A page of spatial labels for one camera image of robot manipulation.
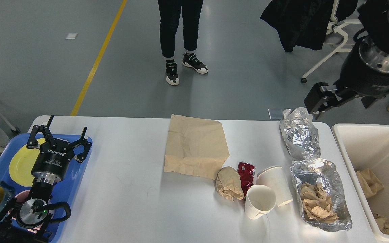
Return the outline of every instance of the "yellow floor line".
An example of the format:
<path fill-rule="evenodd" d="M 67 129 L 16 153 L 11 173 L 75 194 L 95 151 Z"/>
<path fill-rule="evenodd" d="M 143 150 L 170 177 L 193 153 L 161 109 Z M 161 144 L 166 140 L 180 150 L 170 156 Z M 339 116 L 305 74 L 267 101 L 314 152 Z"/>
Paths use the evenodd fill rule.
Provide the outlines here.
<path fill-rule="evenodd" d="M 88 88 L 93 81 L 94 75 L 96 74 L 97 68 L 100 65 L 100 61 L 102 60 L 103 54 L 106 51 L 106 48 L 109 44 L 109 41 L 112 37 L 112 34 L 115 30 L 116 24 L 118 23 L 119 17 L 121 16 L 122 10 L 125 7 L 125 3 L 127 0 L 122 1 L 121 6 L 119 7 L 118 13 L 116 14 L 114 21 L 112 23 L 111 28 L 109 29 L 108 35 L 106 36 L 105 42 L 103 42 L 102 48 L 99 51 L 99 55 L 96 58 L 96 61 L 94 62 L 93 67 L 91 68 L 91 71 L 89 72 L 88 78 L 85 81 L 85 84 L 83 85 L 82 90 L 80 91 L 79 97 L 77 97 L 77 101 L 74 104 L 73 110 L 71 110 L 71 116 L 76 116 L 77 112 L 79 111 L 80 106 L 82 105 L 83 99 L 85 98 L 86 92 L 88 91 Z"/>

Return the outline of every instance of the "trash bin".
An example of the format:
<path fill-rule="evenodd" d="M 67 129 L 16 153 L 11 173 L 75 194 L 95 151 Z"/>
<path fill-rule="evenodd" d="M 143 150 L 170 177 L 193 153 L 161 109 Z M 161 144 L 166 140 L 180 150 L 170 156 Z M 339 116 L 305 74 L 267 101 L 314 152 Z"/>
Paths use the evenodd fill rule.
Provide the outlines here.
<path fill-rule="evenodd" d="M 378 239 L 389 241 L 389 235 L 378 229 L 372 215 L 381 214 L 389 223 L 389 125 L 336 124 L 332 131 L 373 233 Z M 355 174 L 367 168 L 385 187 L 368 199 Z"/>

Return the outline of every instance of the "shoe lace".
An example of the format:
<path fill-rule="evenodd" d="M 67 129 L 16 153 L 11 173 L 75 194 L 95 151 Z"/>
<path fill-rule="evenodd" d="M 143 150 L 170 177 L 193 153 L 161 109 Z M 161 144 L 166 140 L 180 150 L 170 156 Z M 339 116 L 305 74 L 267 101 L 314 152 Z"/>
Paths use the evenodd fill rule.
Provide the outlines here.
<path fill-rule="evenodd" d="M 196 54 L 189 54 L 189 55 L 187 55 L 187 57 L 188 57 L 188 59 L 190 60 L 190 61 L 193 61 L 193 62 L 195 62 L 196 64 L 199 64 L 199 65 L 201 65 L 202 64 L 202 62 L 201 61 L 199 61 L 199 59 L 196 57 Z"/>

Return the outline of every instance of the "crumpled aluminum foil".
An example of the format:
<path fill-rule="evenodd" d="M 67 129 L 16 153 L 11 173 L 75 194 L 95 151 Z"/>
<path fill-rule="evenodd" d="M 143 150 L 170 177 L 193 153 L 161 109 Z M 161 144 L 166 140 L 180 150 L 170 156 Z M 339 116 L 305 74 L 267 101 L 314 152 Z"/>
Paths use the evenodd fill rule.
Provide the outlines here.
<path fill-rule="evenodd" d="M 313 116 L 304 107 L 283 111 L 280 132 L 292 157 L 299 160 L 321 157 L 318 129 L 312 120 Z"/>
<path fill-rule="evenodd" d="M 344 198 L 343 183 L 334 163 L 321 158 L 293 161 L 290 172 L 294 182 L 293 186 L 297 192 L 296 198 L 298 199 L 300 215 L 305 222 L 329 232 L 348 231 L 352 228 L 351 215 Z M 322 183 L 327 194 L 331 196 L 333 210 L 338 216 L 338 220 L 334 223 L 320 223 L 317 220 L 306 220 L 304 217 L 305 212 L 300 197 L 300 184 L 310 183 L 315 185 L 316 182 Z"/>

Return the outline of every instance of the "red crushed can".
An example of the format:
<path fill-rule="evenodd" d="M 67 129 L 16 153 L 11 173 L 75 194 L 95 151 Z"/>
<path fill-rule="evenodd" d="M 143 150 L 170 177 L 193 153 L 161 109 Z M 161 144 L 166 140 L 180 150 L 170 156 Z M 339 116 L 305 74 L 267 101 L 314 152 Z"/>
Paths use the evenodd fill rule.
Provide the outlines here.
<path fill-rule="evenodd" d="M 246 162 L 239 162 L 238 174 L 239 174 L 239 178 L 241 178 L 241 188 L 245 196 L 250 186 L 253 186 L 253 178 L 255 176 L 255 166 Z"/>

